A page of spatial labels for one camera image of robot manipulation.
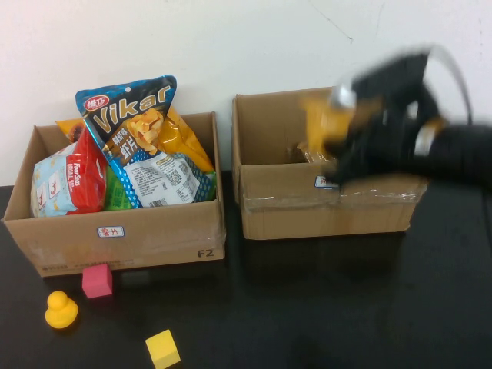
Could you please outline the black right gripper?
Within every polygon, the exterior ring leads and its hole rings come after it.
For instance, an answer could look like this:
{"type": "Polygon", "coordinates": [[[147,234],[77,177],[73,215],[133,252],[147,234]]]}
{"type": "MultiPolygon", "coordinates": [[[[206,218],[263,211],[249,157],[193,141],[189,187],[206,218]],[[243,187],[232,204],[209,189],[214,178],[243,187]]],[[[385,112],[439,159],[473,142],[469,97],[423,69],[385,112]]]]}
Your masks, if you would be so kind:
{"type": "MultiPolygon", "coordinates": [[[[343,83],[333,88],[331,107],[355,115],[374,115],[384,110],[384,99],[372,82],[343,83]]],[[[324,176],[342,186],[368,175],[430,175],[435,169],[428,157],[431,145],[445,127],[430,90],[425,86],[412,88],[391,99],[384,113],[373,116],[355,144],[328,146],[335,164],[324,169],[324,176]]]]}

